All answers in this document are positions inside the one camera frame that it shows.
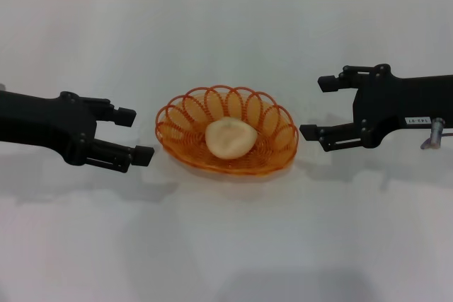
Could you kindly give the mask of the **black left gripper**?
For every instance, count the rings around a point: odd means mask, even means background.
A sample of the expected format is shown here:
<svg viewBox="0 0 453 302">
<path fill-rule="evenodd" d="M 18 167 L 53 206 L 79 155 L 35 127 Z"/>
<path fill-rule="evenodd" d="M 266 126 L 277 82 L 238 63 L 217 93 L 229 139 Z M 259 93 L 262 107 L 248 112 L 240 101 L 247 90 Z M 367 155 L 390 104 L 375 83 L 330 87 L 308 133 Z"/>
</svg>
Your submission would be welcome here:
<svg viewBox="0 0 453 302">
<path fill-rule="evenodd" d="M 120 173 L 131 165 L 147 167 L 154 148 L 94 140 L 97 121 L 131 127 L 136 116 L 135 110 L 115 108 L 108 99 L 67 92 L 57 98 L 1 92 L 1 140 L 51 149 L 70 165 L 87 164 Z"/>
</svg>

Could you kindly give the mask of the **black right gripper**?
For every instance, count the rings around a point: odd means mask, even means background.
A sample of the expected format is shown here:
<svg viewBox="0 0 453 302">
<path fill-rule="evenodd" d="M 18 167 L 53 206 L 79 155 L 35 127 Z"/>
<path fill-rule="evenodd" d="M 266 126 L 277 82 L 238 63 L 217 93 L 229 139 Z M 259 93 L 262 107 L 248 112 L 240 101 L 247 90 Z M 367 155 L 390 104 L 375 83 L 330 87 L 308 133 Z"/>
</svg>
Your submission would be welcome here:
<svg viewBox="0 0 453 302">
<path fill-rule="evenodd" d="M 378 147 L 400 129 L 429 129 L 424 149 L 440 148 L 443 131 L 452 128 L 452 76 L 399 78 L 388 64 L 344 66 L 338 76 L 321 76 L 323 93 L 357 89 L 353 102 L 355 123 L 320 127 L 301 124 L 306 141 L 317 141 L 325 152 Z"/>
</svg>

